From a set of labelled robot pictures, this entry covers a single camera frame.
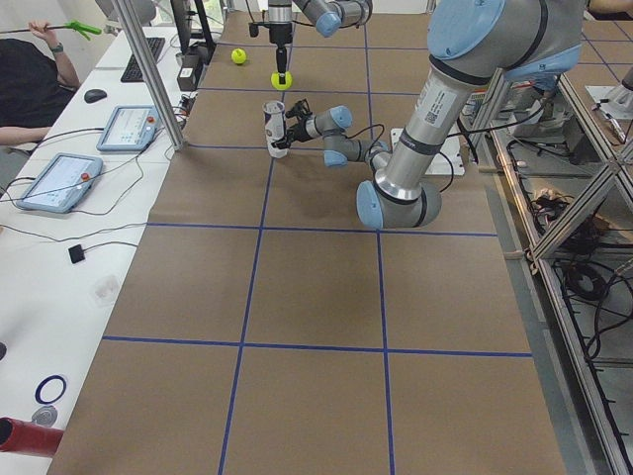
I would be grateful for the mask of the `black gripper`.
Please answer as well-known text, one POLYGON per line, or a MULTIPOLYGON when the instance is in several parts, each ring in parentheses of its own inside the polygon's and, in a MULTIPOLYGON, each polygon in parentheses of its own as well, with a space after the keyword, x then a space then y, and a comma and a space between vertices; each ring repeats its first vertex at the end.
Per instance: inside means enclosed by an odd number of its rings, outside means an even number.
POLYGON ((292 42, 292 23, 269 23, 269 40, 276 45, 276 68, 278 74, 285 74, 288 70, 288 52, 285 45, 292 42))
POLYGON ((310 134, 307 131, 307 122, 307 119, 300 119, 287 129, 283 140, 273 141, 271 146, 276 149, 288 149, 291 147, 291 143, 307 142, 310 139, 310 134))

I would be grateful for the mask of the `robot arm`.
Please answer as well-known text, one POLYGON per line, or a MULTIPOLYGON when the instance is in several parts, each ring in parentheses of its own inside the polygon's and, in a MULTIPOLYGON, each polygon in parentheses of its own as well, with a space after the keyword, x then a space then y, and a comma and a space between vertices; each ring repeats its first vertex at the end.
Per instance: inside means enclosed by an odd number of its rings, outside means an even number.
POLYGON ((347 137, 344 107, 287 112, 297 124, 273 148, 323 140, 328 166, 365 162, 373 177, 356 193, 360 221, 371 229, 416 228, 432 222, 441 195, 423 176, 471 94, 497 70, 506 79, 541 79, 575 66, 581 53, 583 1, 443 1, 433 11, 427 46, 430 69, 414 111, 393 150, 347 137))
POLYGON ((330 38, 342 28, 365 25, 373 13, 370 0, 269 1, 265 26, 270 42, 276 46, 276 72, 280 76, 285 76, 288 71, 287 46, 293 42, 293 6, 301 10, 324 38, 330 38))

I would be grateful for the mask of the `person's hand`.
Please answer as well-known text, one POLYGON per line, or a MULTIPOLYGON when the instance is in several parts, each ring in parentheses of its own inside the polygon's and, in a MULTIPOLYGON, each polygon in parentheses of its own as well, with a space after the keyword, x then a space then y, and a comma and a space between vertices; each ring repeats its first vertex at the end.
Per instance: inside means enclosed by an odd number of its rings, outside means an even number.
POLYGON ((55 29, 51 27, 49 21, 32 20, 28 23, 28 28, 36 38, 43 40, 50 50, 58 49, 60 46, 55 29))

